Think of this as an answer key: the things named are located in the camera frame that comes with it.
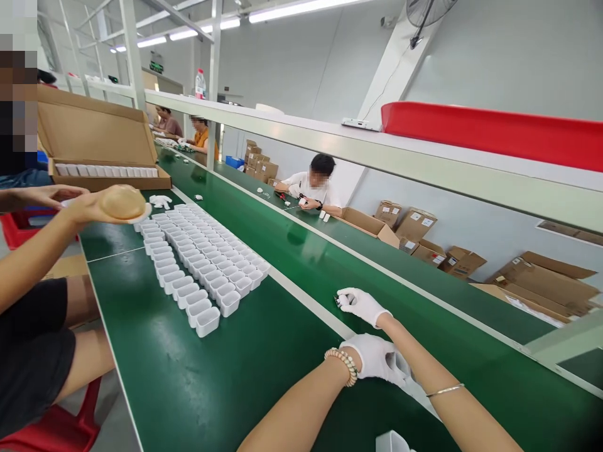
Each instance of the bangle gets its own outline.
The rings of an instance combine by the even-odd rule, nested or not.
[[[450,391],[453,391],[455,389],[460,389],[462,387],[465,387],[465,384],[464,383],[459,383],[456,386],[451,386],[451,387],[446,388],[446,389],[440,389],[439,391],[432,392],[431,394],[427,394],[427,397],[437,396],[438,394],[445,394],[446,392],[450,392]]]
[[[326,351],[325,359],[327,359],[329,356],[339,358],[341,361],[343,361],[343,363],[347,366],[347,369],[350,371],[350,378],[345,385],[348,387],[354,386],[354,384],[356,384],[356,380],[358,379],[358,369],[356,369],[356,365],[354,364],[352,357],[335,347]]]

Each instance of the red stool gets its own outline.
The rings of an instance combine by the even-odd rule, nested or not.
[[[2,223],[2,231],[8,248],[10,250],[17,249],[40,230],[40,228],[30,228],[29,219],[31,217],[54,215],[56,212],[53,209],[20,210],[1,215],[0,222]]]
[[[94,410],[101,378],[88,385],[77,416],[52,405],[37,423],[0,440],[0,449],[14,452],[89,452],[101,431],[94,423]]]

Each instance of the hand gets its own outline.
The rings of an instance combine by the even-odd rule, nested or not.
[[[293,198],[299,198],[302,191],[302,189],[300,188],[299,184],[295,184],[295,185],[290,185],[289,186],[289,194],[293,197]]]
[[[351,356],[360,379],[377,377],[402,388],[406,386],[406,380],[411,378],[410,366],[391,342],[377,336],[361,334],[342,342],[339,346],[345,347],[353,348],[358,353],[360,363],[356,362],[355,356]]]
[[[97,193],[87,193],[78,196],[71,201],[59,215],[69,218],[69,220],[77,226],[85,225],[90,222],[127,224],[127,220],[114,218],[101,209],[100,200],[107,190],[110,190],[110,188],[98,191]]]
[[[350,312],[357,315],[362,320],[370,323],[373,327],[380,330],[377,326],[377,319],[383,313],[391,313],[384,309],[377,301],[365,291],[355,288],[341,289],[337,291],[337,304],[343,312]]]
[[[313,208],[317,208],[320,207],[320,203],[316,200],[313,200],[312,198],[307,198],[304,197],[304,199],[306,200],[306,204],[304,204],[303,206],[301,206],[302,209],[304,210],[310,210]]]
[[[55,210],[63,209],[61,201],[86,195],[90,191],[70,185],[47,185],[41,187],[15,188],[14,194],[24,206],[43,206]]]

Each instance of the plastic bottle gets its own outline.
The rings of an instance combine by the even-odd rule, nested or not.
[[[195,97],[198,99],[207,99],[207,89],[205,88],[205,77],[203,77],[203,69],[197,69],[195,77]]]

